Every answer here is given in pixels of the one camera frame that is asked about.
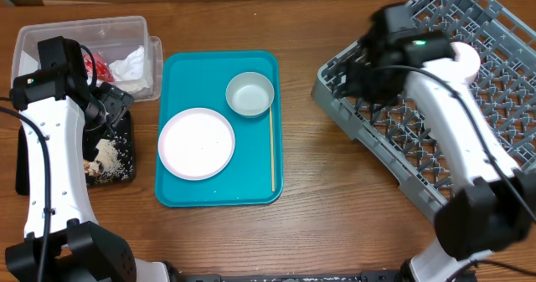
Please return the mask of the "red snack wrapper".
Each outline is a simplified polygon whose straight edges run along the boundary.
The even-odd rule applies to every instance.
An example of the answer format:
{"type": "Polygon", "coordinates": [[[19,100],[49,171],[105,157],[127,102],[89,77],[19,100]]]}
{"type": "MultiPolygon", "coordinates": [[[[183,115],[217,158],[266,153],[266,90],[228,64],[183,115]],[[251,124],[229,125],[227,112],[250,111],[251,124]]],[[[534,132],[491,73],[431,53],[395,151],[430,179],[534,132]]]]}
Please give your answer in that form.
{"type": "MultiPolygon", "coordinates": [[[[102,82],[113,83],[115,79],[107,63],[102,58],[101,53],[94,53],[93,58],[95,61],[97,84],[99,85],[102,82]]],[[[88,75],[88,82],[90,83],[92,81],[93,62],[91,60],[91,57],[88,54],[84,55],[84,61],[85,61],[87,75],[88,75]]]]}

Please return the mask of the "white napkin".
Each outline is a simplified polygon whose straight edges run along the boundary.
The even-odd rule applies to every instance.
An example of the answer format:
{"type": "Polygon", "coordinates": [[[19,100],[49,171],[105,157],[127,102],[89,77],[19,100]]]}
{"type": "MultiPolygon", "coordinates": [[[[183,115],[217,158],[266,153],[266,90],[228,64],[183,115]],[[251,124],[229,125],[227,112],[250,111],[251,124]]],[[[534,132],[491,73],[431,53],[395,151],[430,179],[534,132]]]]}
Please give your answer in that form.
{"type": "Polygon", "coordinates": [[[142,90],[148,90],[152,82],[145,76],[145,49],[139,46],[123,60],[109,64],[114,84],[117,88],[134,95],[142,90]]]}

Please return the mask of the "brown food scrap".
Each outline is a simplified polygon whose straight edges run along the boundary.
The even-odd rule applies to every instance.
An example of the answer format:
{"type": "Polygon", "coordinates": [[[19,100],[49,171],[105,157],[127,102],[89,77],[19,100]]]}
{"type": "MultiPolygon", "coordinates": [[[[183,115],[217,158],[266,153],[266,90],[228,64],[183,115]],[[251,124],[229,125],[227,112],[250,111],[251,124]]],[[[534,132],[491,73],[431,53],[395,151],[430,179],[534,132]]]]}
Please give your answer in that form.
{"type": "Polygon", "coordinates": [[[104,167],[99,160],[92,162],[84,160],[84,169],[85,174],[90,177],[99,177],[104,171],[104,167]]]}

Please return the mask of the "small white plate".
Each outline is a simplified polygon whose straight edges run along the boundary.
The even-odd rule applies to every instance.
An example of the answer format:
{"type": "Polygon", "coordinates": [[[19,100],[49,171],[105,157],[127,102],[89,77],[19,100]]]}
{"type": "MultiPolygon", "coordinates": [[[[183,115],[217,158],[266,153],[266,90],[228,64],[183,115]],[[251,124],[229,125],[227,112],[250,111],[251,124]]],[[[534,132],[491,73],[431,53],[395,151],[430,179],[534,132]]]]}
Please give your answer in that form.
{"type": "Polygon", "coordinates": [[[481,66],[480,56],[471,45],[463,42],[452,42],[451,47],[456,53],[456,62],[461,66],[464,84],[469,86],[477,78],[481,66]]]}

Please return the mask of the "large white plate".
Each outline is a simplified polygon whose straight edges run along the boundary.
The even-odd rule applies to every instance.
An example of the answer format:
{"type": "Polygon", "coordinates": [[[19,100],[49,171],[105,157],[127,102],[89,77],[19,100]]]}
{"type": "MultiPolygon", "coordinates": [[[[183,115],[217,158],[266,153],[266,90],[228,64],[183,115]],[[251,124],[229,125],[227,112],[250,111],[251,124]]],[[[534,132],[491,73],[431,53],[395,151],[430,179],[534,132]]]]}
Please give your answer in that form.
{"type": "Polygon", "coordinates": [[[165,123],[157,148],[161,163],[175,177],[201,181],[229,164],[235,151],[235,133],[219,112],[190,108],[165,123]]]}

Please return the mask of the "grey dishwasher rack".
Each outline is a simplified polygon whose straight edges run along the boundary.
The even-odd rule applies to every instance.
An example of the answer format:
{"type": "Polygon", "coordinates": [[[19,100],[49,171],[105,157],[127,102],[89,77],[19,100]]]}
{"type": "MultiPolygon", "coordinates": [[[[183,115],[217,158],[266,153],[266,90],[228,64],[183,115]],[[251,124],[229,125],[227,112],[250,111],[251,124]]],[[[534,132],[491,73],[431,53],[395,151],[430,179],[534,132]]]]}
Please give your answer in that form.
{"type": "MultiPolygon", "coordinates": [[[[535,32],[495,0],[409,0],[420,31],[442,30],[470,44],[481,68],[471,86],[502,147],[524,170],[535,167],[535,32]]],[[[317,73],[313,100],[352,140],[363,143],[396,177],[400,191],[428,219],[452,197],[451,177],[439,146],[415,103],[401,95],[395,106],[338,99],[348,60],[358,42],[317,73]]]]}

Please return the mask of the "grey shallow bowl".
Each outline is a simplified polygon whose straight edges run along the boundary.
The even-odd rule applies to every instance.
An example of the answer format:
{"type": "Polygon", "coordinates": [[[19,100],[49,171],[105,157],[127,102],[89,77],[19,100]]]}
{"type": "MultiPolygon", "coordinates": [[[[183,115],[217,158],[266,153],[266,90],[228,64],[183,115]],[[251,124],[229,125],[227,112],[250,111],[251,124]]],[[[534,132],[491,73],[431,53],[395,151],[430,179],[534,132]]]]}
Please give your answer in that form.
{"type": "Polygon", "coordinates": [[[275,89],[263,74],[237,74],[227,85],[225,98],[228,106],[243,117],[257,117],[270,109],[275,89]]]}

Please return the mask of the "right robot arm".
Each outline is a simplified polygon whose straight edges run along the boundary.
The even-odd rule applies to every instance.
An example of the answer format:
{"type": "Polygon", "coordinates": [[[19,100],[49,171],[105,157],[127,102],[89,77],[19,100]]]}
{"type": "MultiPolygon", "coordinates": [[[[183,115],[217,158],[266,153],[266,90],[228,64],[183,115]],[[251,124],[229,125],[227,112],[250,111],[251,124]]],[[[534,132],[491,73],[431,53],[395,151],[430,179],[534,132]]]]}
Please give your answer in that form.
{"type": "Polygon", "coordinates": [[[407,94],[446,159],[455,190],[434,216],[435,241],[406,260],[401,281],[454,281],[493,253],[524,241],[535,221],[535,175],[523,172],[490,130],[469,84],[477,69],[441,31],[422,33],[402,3],[371,18],[338,98],[392,105],[407,94]]]}

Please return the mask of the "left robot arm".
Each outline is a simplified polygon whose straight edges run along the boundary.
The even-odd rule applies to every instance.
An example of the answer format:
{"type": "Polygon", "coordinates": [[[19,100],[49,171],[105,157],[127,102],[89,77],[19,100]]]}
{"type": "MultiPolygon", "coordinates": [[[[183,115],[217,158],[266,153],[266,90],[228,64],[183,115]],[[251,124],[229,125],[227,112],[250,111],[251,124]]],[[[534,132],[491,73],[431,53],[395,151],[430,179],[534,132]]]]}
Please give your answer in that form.
{"type": "Polygon", "coordinates": [[[8,271],[19,281],[178,281],[170,263],[135,258],[92,210],[85,162],[134,99],[87,72],[87,51],[62,36],[40,41],[40,68],[14,79],[13,107],[1,109],[21,120],[28,157],[24,240],[6,248],[8,271]]]}

